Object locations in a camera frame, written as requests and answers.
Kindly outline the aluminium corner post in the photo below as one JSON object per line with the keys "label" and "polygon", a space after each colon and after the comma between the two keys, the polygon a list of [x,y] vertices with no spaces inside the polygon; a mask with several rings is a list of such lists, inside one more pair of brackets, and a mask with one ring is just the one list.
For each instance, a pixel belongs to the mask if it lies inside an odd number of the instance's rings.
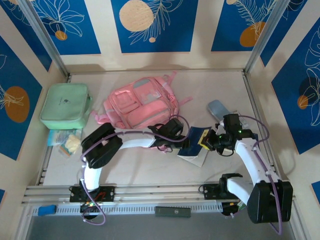
{"label": "aluminium corner post", "polygon": [[274,9],[271,11],[256,45],[253,47],[251,55],[243,69],[243,74],[245,76],[252,71],[256,61],[259,59],[290,1],[291,0],[277,0],[275,3]]}
{"label": "aluminium corner post", "polygon": [[17,0],[20,9],[22,10],[24,16],[28,20],[35,34],[39,38],[41,44],[49,54],[50,58],[53,60],[58,70],[62,75],[68,79],[70,73],[68,72],[59,51],[57,50],[54,42],[52,41],[47,29],[42,23],[40,17],[38,16],[36,10],[34,9],[32,3],[29,0]]}

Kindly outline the light blue packet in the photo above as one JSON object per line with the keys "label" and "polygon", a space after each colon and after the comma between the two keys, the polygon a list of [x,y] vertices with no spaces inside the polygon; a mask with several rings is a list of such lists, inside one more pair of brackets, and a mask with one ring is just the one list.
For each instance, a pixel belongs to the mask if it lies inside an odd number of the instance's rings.
{"label": "light blue packet", "polygon": [[65,129],[65,130],[53,130],[49,131],[47,146],[59,146],[67,142],[70,136],[81,138],[82,129]]}

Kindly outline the dark blue book yellow label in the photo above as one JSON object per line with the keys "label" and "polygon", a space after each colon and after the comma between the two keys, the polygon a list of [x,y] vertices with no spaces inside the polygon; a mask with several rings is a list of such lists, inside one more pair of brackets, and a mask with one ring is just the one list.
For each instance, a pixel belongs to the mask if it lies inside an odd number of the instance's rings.
{"label": "dark blue book yellow label", "polygon": [[189,139],[189,147],[186,148],[188,152],[198,152],[200,151],[203,147],[199,144],[201,142],[201,137],[204,132],[208,132],[212,127],[195,127],[192,126],[190,128],[190,133],[188,136]]}
{"label": "dark blue book yellow label", "polygon": [[200,145],[180,149],[177,156],[181,159],[201,168],[205,162],[208,151]]}

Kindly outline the pink backpack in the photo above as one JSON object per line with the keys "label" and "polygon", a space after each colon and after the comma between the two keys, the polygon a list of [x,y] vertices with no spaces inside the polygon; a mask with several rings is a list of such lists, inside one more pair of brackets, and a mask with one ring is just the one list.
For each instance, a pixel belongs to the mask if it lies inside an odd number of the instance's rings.
{"label": "pink backpack", "polygon": [[104,114],[93,111],[98,124],[110,123],[125,130],[142,130],[156,124],[166,124],[178,118],[180,106],[192,100],[178,101],[171,83],[176,73],[143,77],[113,90],[103,102]]}

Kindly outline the small circuit board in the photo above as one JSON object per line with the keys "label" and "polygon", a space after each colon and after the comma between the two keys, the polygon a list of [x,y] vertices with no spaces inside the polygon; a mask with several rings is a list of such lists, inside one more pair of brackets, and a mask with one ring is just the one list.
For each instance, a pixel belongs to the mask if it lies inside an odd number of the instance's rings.
{"label": "small circuit board", "polygon": [[223,202],[222,214],[224,216],[235,216],[240,211],[244,210],[247,206],[242,202]]}
{"label": "small circuit board", "polygon": [[80,213],[89,215],[89,214],[98,214],[100,210],[97,205],[93,202],[86,202],[80,206]]}

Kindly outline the grey-blue pencil case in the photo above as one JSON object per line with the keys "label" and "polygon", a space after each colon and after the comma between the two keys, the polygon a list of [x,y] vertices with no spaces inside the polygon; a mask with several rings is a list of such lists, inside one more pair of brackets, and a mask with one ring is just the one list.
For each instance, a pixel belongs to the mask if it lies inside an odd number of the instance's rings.
{"label": "grey-blue pencil case", "polygon": [[237,114],[236,111],[229,111],[219,100],[213,100],[207,104],[207,110],[221,125],[223,125],[224,116],[229,114]]}

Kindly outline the mint green zip case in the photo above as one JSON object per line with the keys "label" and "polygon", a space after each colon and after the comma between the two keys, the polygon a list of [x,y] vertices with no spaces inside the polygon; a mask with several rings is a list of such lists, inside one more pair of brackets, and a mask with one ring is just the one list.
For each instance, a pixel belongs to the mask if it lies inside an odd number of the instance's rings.
{"label": "mint green zip case", "polygon": [[83,129],[92,109],[92,97],[84,83],[57,83],[46,95],[40,121],[50,130]]}

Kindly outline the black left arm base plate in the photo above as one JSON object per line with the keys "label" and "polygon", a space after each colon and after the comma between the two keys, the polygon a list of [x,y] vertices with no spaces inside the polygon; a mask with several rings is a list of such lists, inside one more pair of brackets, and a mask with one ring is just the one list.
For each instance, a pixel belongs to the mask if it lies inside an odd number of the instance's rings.
{"label": "black left arm base plate", "polygon": [[[70,191],[69,201],[71,203],[84,203],[91,201],[90,197],[87,195],[82,186],[74,185],[70,186],[68,189]],[[89,194],[96,202],[113,202],[115,196],[115,187],[100,186],[96,190],[90,191]]]}

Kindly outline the dark green flat box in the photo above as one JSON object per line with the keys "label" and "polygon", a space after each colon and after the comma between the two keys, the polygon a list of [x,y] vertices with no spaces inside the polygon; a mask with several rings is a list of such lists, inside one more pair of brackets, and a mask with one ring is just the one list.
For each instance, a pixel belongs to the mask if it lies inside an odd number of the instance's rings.
{"label": "dark green flat box", "polygon": [[155,216],[170,217],[170,218],[190,218],[191,209],[186,207],[156,206]]}

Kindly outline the small blue block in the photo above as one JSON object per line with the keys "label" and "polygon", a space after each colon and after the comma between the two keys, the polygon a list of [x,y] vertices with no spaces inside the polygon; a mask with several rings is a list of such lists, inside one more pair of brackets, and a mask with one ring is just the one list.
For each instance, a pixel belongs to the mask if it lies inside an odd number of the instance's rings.
{"label": "small blue block", "polygon": [[38,208],[37,215],[40,217],[47,216],[47,215],[54,215],[56,211],[57,211],[56,205],[41,206]]}

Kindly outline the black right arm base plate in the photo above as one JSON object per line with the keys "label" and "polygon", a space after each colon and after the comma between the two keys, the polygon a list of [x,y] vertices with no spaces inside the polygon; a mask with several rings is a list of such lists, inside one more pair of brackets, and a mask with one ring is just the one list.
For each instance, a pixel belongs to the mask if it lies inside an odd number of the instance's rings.
{"label": "black right arm base plate", "polygon": [[239,198],[229,192],[226,186],[218,183],[209,183],[202,185],[203,196],[205,200],[238,200]]}

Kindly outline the aluminium front rail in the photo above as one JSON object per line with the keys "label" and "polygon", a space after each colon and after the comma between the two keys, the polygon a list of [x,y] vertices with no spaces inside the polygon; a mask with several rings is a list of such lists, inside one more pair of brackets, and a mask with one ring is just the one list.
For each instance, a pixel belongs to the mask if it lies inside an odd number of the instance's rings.
{"label": "aluminium front rail", "polygon": [[[199,192],[198,184],[167,185],[116,185],[102,184],[101,187],[114,187],[115,204],[162,204],[204,202],[205,197]],[[21,204],[40,206],[50,204],[69,204],[71,191],[67,185],[27,186]]]}

